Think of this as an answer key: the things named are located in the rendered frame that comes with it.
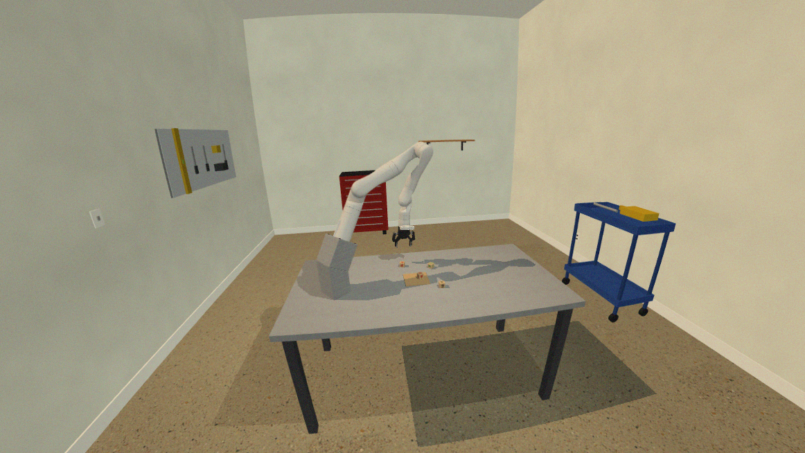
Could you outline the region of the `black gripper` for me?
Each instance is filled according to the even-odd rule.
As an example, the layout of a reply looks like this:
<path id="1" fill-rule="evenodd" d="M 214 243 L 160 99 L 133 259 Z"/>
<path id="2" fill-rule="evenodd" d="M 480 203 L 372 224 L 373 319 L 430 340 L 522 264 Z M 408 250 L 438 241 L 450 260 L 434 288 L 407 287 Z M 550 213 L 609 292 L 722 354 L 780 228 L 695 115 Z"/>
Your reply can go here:
<path id="1" fill-rule="evenodd" d="M 403 232 L 406 232 L 406 233 L 403 233 Z M 412 234 L 412 238 L 409 237 L 409 234 Z M 396 238 L 396 235 L 398 235 L 397 238 Z M 396 241 L 396 248 L 398 248 L 398 241 L 400 239 L 407 239 L 407 238 L 409 238 L 409 246 L 411 246 L 412 245 L 412 240 L 414 240 L 414 231 L 409 232 L 409 230 L 400 230 L 400 227 L 398 227 L 398 232 L 397 233 L 393 232 L 392 240 Z"/>

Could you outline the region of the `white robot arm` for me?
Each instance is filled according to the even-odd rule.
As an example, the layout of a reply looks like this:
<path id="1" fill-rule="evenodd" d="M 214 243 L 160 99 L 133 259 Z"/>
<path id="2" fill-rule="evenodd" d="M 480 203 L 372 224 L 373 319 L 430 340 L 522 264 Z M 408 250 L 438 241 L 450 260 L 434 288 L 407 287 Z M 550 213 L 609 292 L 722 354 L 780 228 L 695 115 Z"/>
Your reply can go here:
<path id="1" fill-rule="evenodd" d="M 418 165 L 409 174 L 404 188 L 398 198 L 398 203 L 401 205 L 398 227 L 400 227 L 400 230 L 414 230 L 414 226 L 409 225 L 409 210 L 411 210 L 412 207 L 412 193 L 414 192 L 414 189 L 416 189 L 423 171 L 432 158 L 433 152 L 433 148 L 431 148 L 430 145 L 424 143 L 424 141 L 418 141 L 418 143 L 415 143 L 404 153 L 398 155 L 398 157 L 392 159 L 391 161 L 387 161 L 384 165 L 380 166 L 370 175 L 354 182 L 350 188 L 346 205 L 344 206 L 341 214 L 341 219 L 339 219 L 337 223 L 336 231 L 334 232 L 333 237 L 350 241 L 357 224 L 357 220 L 361 214 L 364 200 L 366 199 L 366 195 L 369 193 L 369 191 L 373 190 L 375 186 L 385 183 L 400 175 L 409 161 L 418 157 Z"/>

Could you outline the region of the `tan flat mat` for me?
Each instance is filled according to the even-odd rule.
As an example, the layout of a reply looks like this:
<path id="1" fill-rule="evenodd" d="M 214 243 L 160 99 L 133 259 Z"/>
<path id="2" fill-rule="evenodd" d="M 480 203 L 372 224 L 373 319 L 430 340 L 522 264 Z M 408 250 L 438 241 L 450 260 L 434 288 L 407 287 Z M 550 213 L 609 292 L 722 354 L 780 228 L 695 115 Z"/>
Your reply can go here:
<path id="1" fill-rule="evenodd" d="M 417 278 L 417 273 L 403 274 L 406 287 L 414 287 L 415 285 L 428 285 L 428 284 L 430 284 L 430 281 L 429 281 L 429 278 L 427 277 L 426 272 L 422 272 L 422 273 L 424 273 L 424 278 L 422 278 L 422 279 Z"/>

